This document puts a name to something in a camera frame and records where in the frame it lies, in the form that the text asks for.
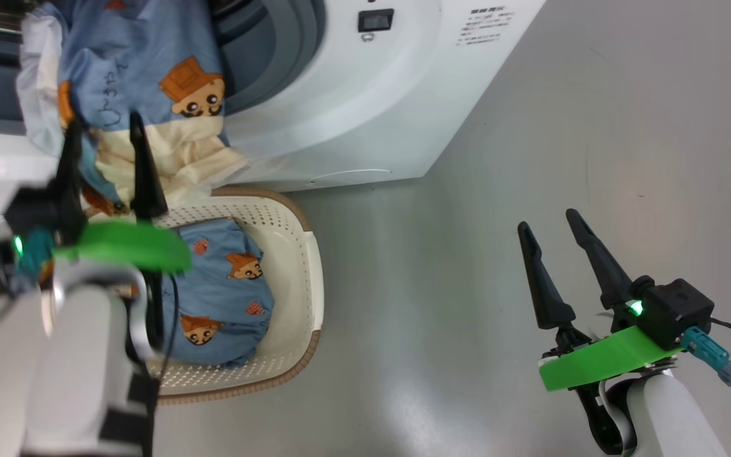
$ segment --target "floor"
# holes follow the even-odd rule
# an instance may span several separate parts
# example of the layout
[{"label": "floor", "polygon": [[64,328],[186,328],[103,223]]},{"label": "floor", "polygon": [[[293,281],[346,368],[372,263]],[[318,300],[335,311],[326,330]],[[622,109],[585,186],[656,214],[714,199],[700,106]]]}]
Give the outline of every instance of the floor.
[{"label": "floor", "polygon": [[[566,208],[632,277],[684,277],[731,321],[731,3],[703,3],[551,0],[427,176],[293,194],[327,284],[316,356],[273,390],[163,408],[156,455],[599,455],[574,394],[537,377],[553,335],[515,229],[581,329],[607,321]],[[0,455],[41,344],[31,306],[0,330]],[[731,388],[681,365],[731,454]]]}]

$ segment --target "green plastic bracket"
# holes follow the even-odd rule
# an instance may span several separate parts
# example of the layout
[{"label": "green plastic bracket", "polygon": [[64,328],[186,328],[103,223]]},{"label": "green plastic bracket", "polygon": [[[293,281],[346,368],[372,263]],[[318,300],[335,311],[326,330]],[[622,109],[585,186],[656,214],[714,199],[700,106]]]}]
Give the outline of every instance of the green plastic bracket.
[{"label": "green plastic bracket", "polygon": [[681,351],[681,347],[662,350],[639,327],[628,327],[543,364],[540,377],[546,390],[553,392],[619,376]]},{"label": "green plastic bracket", "polygon": [[55,258],[128,263],[144,270],[180,273],[191,269],[191,251],[173,231],[150,223],[111,220],[90,223],[78,244],[56,249]]}]

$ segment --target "blue cloth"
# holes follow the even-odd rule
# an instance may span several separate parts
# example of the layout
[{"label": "blue cloth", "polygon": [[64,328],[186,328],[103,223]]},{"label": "blue cloth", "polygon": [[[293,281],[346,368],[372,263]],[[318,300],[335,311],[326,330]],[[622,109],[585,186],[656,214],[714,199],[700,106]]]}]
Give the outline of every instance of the blue cloth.
[{"label": "blue cloth", "polygon": [[[275,303],[259,264],[261,249],[234,220],[210,220],[178,232],[191,246],[194,269],[176,278],[180,316],[171,356],[194,364],[243,365],[267,333]],[[162,304],[168,340],[174,318],[170,279],[162,284]]]},{"label": "blue cloth", "polygon": [[[133,110],[146,126],[223,116],[220,52],[205,0],[61,0],[34,14],[61,23],[58,83],[69,83],[69,104],[90,128],[127,130]],[[59,95],[62,118],[63,104]],[[96,153],[98,140],[85,135],[81,173],[119,202],[95,168]]]}]

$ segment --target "washing machine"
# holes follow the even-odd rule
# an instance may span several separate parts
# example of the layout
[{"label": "washing machine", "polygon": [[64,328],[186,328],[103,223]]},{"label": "washing machine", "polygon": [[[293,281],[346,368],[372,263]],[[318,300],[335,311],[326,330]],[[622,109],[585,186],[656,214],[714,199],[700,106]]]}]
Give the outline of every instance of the washing machine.
[{"label": "washing machine", "polygon": [[[545,0],[211,0],[232,178],[278,191],[423,176]],[[55,158],[23,135],[18,24],[0,0],[0,210]]]}]

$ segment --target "laundry basket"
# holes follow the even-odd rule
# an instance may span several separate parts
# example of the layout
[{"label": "laundry basket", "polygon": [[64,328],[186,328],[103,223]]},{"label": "laundry basket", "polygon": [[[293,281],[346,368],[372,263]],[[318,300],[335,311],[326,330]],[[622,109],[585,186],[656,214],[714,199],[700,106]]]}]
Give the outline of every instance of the laundry basket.
[{"label": "laundry basket", "polygon": [[306,367],[320,341],[320,252],[306,217],[290,199],[269,190],[224,187],[208,199],[170,208],[155,225],[174,228],[229,216],[265,253],[261,268],[275,296],[270,329],[242,367],[171,361],[160,405],[229,399],[284,384]]}]

